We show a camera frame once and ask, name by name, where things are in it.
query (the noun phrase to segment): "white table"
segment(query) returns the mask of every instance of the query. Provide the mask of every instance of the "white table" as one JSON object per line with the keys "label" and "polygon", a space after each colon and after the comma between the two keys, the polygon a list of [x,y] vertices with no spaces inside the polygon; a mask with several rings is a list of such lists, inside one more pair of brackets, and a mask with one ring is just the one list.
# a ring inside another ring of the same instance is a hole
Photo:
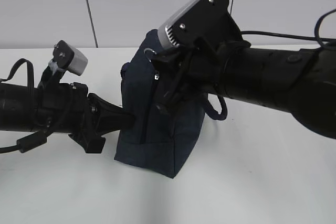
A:
{"label": "white table", "polygon": [[[120,67],[135,51],[83,49],[85,73],[67,73],[64,82],[85,83],[121,105]],[[0,50],[0,77],[25,57],[37,84],[51,52]],[[11,83],[25,85],[26,70]],[[336,223],[336,140],[287,113],[229,99],[227,105],[226,121],[206,117],[175,179],[114,161],[118,132],[106,136],[100,155],[85,154],[61,134],[26,154],[0,155],[0,223]],[[26,134],[0,132],[1,146]]]}

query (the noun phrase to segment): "navy blue bag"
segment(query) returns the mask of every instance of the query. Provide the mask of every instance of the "navy blue bag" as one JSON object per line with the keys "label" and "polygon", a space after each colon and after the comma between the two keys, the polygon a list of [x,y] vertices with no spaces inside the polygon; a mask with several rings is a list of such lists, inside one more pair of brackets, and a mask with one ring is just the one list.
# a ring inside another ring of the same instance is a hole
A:
{"label": "navy blue bag", "polygon": [[120,131],[114,159],[173,178],[197,142],[205,112],[214,120],[224,120],[226,105],[219,98],[222,112],[218,114],[204,96],[206,99],[189,101],[174,116],[160,113],[153,102],[159,80],[145,48],[163,50],[157,30],[147,33],[132,61],[121,69],[123,108],[134,114],[136,121],[131,129]]}

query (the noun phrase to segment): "white wall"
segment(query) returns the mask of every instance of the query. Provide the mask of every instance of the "white wall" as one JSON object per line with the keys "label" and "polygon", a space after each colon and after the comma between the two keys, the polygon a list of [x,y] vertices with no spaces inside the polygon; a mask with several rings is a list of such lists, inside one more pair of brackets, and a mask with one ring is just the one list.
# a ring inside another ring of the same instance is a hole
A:
{"label": "white wall", "polygon": [[0,48],[93,47],[85,0],[0,0]]}
{"label": "white wall", "polygon": [[[138,46],[188,0],[89,0],[101,47]],[[335,8],[334,0],[235,0],[233,17],[242,30],[312,35],[317,18]],[[60,39],[93,47],[85,0],[0,0],[0,48],[45,48]],[[336,37],[336,17],[326,19],[322,35]],[[254,44],[299,43],[249,36]]]}

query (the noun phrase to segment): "zipper pull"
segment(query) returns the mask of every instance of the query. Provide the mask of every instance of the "zipper pull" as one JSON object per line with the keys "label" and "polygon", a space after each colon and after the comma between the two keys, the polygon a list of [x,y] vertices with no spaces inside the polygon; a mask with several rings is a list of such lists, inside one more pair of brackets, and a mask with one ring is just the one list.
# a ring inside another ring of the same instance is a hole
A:
{"label": "zipper pull", "polygon": [[160,74],[158,71],[155,71],[154,79],[158,80],[160,78]]}

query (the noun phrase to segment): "zipper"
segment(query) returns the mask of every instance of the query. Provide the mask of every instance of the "zipper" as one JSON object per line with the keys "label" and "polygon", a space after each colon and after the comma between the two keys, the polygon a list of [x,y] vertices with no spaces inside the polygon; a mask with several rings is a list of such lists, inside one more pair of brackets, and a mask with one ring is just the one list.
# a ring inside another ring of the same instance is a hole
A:
{"label": "zipper", "polygon": [[140,144],[144,144],[146,142],[149,112],[151,110],[151,106],[152,106],[152,102],[153,102],[154,93],[156,91],[156,87],[158,86],[157,84],[159,82],[159,77],[160,77],[159,72],[155,71],[154,80],[152,81],[150,96],[149,96],[148,103],[147,103],[146,110],[145,110],[144,121],[143,121],[143,124],[142,124]]}

